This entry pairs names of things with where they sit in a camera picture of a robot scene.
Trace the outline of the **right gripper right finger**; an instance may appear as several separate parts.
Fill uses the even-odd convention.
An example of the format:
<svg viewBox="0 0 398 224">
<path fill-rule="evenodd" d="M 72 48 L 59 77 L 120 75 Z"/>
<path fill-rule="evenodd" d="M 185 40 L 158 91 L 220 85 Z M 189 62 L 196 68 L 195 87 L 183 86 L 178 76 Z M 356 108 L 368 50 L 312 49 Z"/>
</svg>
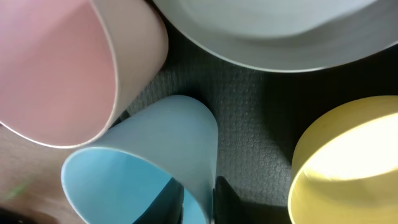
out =
<svg viewBox="0 0 398 224">
<path fill-rule="evenodd" d="M 213 190 L 215 224 L 245 224 L 249 218 L 243 203 L 223 176 L 218 176 Z"/>
</svg>

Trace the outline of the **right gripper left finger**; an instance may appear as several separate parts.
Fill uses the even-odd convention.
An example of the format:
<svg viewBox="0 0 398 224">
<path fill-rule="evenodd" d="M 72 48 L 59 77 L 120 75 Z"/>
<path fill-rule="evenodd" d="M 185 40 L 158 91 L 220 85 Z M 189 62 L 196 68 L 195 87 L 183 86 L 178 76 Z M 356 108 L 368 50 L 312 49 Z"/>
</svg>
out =
<svg viewBox="0 0 398 224">
<path fill-rule="evenodd" d="M 182 224 L 184 187 L 171 178 L 133 224 Z"/>
</svg>

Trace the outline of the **blue cup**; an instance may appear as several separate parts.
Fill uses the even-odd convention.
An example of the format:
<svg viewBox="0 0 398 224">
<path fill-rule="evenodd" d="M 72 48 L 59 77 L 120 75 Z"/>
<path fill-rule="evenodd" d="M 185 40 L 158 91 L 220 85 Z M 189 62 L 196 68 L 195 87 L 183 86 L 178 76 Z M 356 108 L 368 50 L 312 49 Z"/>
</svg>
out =
<svg viewBox="0 0 398 224">
<path fill-rule="evenodd" d="M 217 150 L 211 111 L 169 96 L 71 154 L 63 191 L 86 223 L 134 223 L 174 178 L 184 187 L 182 223 L 210 223 Z"/>
</svg>

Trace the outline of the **yellow bowl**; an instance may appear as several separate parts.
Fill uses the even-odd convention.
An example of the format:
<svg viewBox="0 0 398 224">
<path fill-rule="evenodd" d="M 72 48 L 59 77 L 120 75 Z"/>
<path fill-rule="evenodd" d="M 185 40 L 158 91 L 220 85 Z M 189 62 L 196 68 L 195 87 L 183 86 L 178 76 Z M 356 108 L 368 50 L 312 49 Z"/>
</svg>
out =
<svg viewBox="0 0 398 224">
<path fill-rule="evenodd" d="M 372 96 L 319 117 L 292 158 L 293 224 L 397 222 L 397 97 Z"/>
</svg>

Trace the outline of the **pink cup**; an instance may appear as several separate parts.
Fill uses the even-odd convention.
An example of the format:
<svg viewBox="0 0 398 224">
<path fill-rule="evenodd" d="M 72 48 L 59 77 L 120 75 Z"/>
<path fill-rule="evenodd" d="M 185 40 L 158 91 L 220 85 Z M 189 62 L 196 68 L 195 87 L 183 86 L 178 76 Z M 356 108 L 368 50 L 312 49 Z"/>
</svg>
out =
<svg viewBox="0 0 398 224">
<path fill-rule="evenodd" d="M 1 0 L 1 124 L 37 144 L 97 140 L 163 66 L 146 1 Z"/>
</svg>

